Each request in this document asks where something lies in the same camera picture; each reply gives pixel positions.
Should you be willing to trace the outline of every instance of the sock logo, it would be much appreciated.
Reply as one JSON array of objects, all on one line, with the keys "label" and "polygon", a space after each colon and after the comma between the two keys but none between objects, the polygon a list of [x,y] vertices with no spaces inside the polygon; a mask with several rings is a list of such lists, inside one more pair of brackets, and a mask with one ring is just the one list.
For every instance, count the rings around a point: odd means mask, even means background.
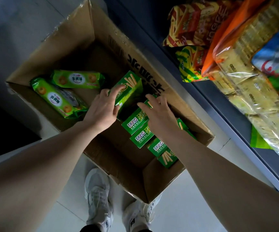
[{"label": "sock logo", "polygon": [[133,218],[133,220],[130,222],[130,228],[132,227],[132,225],[135,223],[135,218]]}]

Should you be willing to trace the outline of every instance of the hand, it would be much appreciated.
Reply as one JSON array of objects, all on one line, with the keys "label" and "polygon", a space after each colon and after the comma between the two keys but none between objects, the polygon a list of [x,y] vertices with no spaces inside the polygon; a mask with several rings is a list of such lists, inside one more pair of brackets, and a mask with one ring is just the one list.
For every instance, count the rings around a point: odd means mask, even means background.
[{"label": "hand", "polygon": [[92,102],[83,123],[93,126],[98,133],[109,128],[115,122],[120,108],[119,105],[115,106],[115,99],[124,87],[125,85],[118,85],[112,88],[109,95],[109,89],[102,89]]},{"label": "hand", "polygon": [[169,109],[164,96],[155,98],[151,94],[146,94],[146,98],[148,98],[153,108],[144,103],[138,103],[137,105],[149,117],[148,126],[151,132],[166,143],[166,140],[170,139],[171,135],[176,131],[180,131],[177,120]]}]

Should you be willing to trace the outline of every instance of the black pants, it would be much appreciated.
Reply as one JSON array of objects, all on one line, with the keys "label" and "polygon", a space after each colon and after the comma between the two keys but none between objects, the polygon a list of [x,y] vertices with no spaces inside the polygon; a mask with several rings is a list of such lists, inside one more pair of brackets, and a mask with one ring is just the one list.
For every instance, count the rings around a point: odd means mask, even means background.
[{"label": "black pants", "polygon": [[[80,232],[100,232],[96,225],[87,225],[80,230]],[[141,230],[140,232],[151,232],[150,230]]]}]

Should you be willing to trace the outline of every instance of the gray metal shelf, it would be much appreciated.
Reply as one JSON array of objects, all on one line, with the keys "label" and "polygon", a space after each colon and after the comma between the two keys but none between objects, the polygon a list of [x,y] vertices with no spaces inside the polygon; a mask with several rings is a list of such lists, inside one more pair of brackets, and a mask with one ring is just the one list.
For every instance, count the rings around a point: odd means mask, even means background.
[{"label": "gray metal shelf", "polygon": [[173,50],[163,47],[169,23],[167,15],[175,3],[164,0],[105,0],[112,21],[132,41],[145,46],[181,83],[210,117],[238,145],[279,191],[279,156],[273,150],[250,147],[251,124],[211,81],[181,81]]}]

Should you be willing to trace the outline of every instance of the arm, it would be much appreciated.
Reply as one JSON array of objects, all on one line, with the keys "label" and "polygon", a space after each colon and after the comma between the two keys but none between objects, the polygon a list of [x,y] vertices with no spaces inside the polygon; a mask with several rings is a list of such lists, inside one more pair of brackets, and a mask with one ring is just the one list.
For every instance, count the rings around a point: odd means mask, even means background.
[{"label": "arm", "polygon": [[90,141],[111,126],[121,86],[102,90],[83,121],[0,164],[0,231],[34,231],[66,185]]},{"label": "arm", "polygon": [[139,107],[149,127],[184,164],[211,210],[228,231],[279,231],[279,193],[181,130],[165,97],[146,96]]}]

